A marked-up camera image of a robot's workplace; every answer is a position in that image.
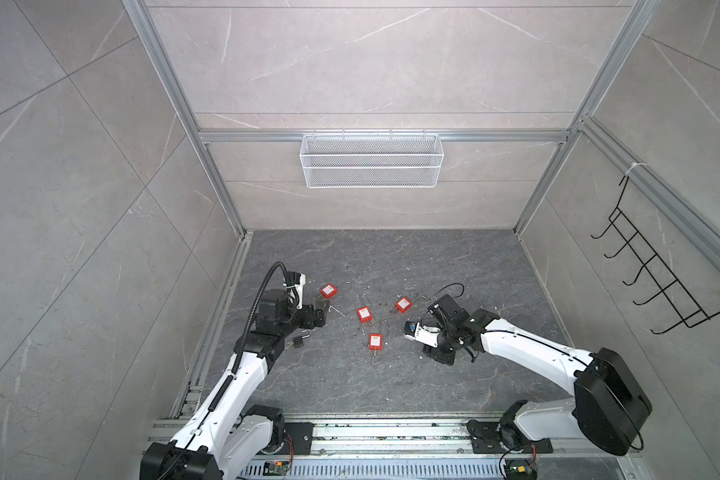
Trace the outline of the aluminium frame left rail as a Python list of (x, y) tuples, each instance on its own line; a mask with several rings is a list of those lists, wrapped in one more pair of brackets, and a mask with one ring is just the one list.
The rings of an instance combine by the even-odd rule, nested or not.
[(201, 403), (208, 371), (245, 263), (251, 238), (251, 232), (245, 233), (234, 249), (228, 269), (222, 278), (218, 297), (203, 328), (202, 336), (180, 386), (178, 396), (168, 414), (169, 419), (188, 418)]

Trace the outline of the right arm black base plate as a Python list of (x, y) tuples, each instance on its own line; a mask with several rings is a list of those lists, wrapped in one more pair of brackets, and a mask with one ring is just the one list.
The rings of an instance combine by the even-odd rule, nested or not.
[(549, 439), (532, 441), (512, 424), (471, 419), (466, 423), (466, 428), (475, 454), (499, 454), (510, 451), (527, 454), (553, 452)]

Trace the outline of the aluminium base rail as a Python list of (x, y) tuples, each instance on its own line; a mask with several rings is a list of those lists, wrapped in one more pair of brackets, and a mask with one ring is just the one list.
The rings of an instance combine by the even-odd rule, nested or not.
[(475, 454), (472, 450), (466, 423), (476, 419), (498, 422), (495, 415), (465, 412), (394, 417), (383, 415), (291, 415), (286, 422), (311, 422), (313, 432), (312, 457), (350, 458), (363, 456), (391, 458), (439, 457), (499, 457), (499, 454)]

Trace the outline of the red padlock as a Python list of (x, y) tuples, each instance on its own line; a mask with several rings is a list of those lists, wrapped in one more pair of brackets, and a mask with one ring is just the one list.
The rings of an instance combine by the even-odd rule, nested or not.
[(338, 293), (338, 289), (333, 284), (326, 284), (320, 289), (320, 300), (319, 303), (321, 305), (322, 310), (326, 315), (329, 313), (335, 313), (340, 315), (341, 317), (346, 317), (346, 315), (338, 310), (335, 306), (331, 304), (331, 299), (336, 296)]
[(374, 315), (372, 312), (372, 305), (365, 293), (362, 293), (359, 296), (360, 306), (356, 309), (356, 314), (359, 319), (359, 321), (362, 324), (368, 324), (371, 323), (374, 319)]
[(408, 310), (413, 308), (417, 303), (421, 303), (427, 300), (428, 297), (421, 293), (416, 293), (411, 296), (400, 296), (391, 308), (391, 313), (406, 313)]
[(368, 349), (371, 352), (371, 364), (376, 365), (382, 360), (382, 351), (389, 340), (389, 327), (387, 322), (373, 323), (368, 336)]

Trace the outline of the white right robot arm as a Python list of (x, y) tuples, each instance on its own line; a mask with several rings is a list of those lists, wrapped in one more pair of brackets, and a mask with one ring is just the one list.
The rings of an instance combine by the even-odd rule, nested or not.
[(617, 352), (589, 352), (553, 342), (495, 312), (469, 313), (449, 295), (435, 300), (427, 312), (427, 319), (407, 322), (403, 332), (435, 362), (451, 366), (460, 351), (472, 358), (490, 354), (546, 378), (568, 395), (545, 402), (518, 400), (494, 424), (470, 421), (476, 445), (529, 451), (539, 442), (560, 438), (586, 439), (615, 456), (643, 449), (641, 428), (653, 407)]

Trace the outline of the red padlock front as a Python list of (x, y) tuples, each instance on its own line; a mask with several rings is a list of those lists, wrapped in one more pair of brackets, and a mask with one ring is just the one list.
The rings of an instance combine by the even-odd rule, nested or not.
[(371, 364), (376, 365), (382, 360), (382, 351), (389, 340), (389, 327), (387, 322), (373, 323), (368, 336), (368, 349), (371, 352)]

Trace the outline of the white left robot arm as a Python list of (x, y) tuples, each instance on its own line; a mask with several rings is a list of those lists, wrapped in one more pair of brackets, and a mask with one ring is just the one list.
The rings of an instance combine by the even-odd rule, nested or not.
[(141, 479), (236, 479), (253, 457), (291, 446), (281, 409), (246, 404), (287, 338), (326, 323), (325, 307), (304, 302), (305, 285), (306, 276), (281, 261), (269, 268), (224, 374), (169, 442), (147, 448)]

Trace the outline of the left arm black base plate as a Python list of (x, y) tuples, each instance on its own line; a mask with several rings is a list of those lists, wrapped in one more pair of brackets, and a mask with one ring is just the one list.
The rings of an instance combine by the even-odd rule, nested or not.
[(311, 422), (286, 422), (284, 440), (278, 453), (286, 455), (293, 451), (297, 456), (309, 456), (312, 450), (314, 427)]

